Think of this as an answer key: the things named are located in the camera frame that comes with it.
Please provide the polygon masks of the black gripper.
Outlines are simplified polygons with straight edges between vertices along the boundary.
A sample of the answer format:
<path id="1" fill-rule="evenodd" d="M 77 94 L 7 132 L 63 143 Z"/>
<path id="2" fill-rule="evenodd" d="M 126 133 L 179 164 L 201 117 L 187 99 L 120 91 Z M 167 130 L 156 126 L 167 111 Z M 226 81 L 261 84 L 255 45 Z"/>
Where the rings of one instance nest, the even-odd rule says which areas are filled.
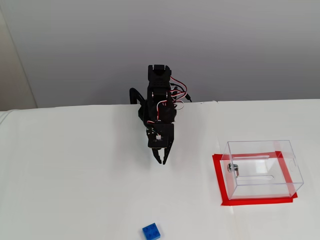
<path id="1" fill-rule="evenodd" d="M 167 162 L 170 150 L 174 142 L 174 124 L 173 123 L 165 124 L 164 131 L 167 136 L 168 143 L 167 143 L 167 147 L 164 150 L 163 161 L 161 160 L 161 157 L 159 155 L 159 150 L 161 150 L 161 148 L 151 148 L 153 156 L 156 159 L 156 161 L 159 164 L 163 164 L 163 165 L 165 165 Z"/>

